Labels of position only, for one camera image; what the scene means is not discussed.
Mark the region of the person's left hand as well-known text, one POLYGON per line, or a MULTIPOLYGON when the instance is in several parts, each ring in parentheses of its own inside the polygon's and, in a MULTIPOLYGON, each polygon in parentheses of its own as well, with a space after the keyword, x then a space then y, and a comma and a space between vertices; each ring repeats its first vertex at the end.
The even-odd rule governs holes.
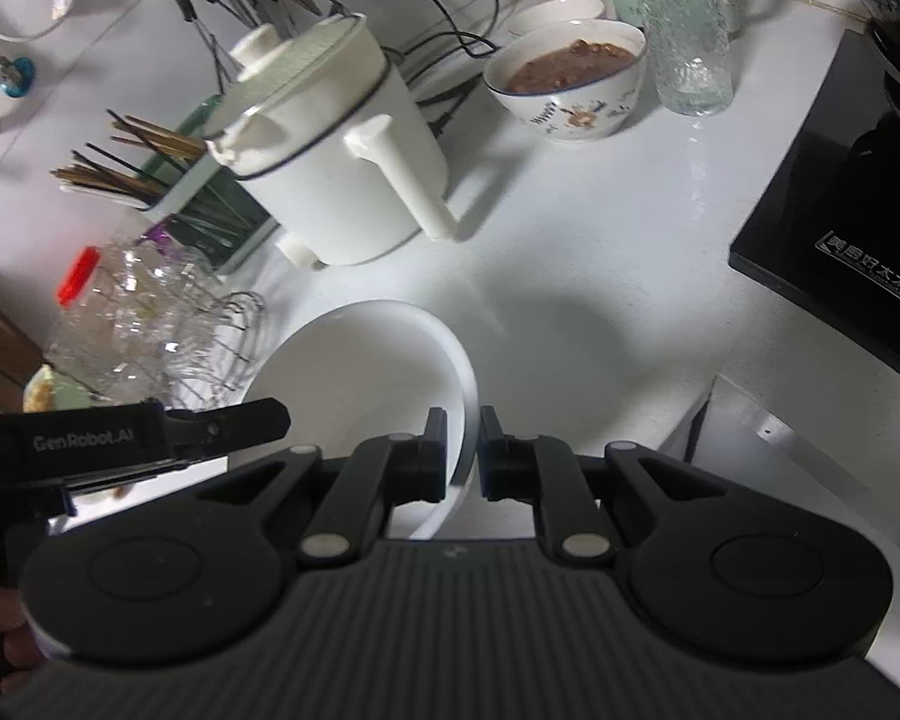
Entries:
POLYGON ((16 589, 0 585, 0 692, 7 694, 25 683, 46 661, 25 617, 16 589))

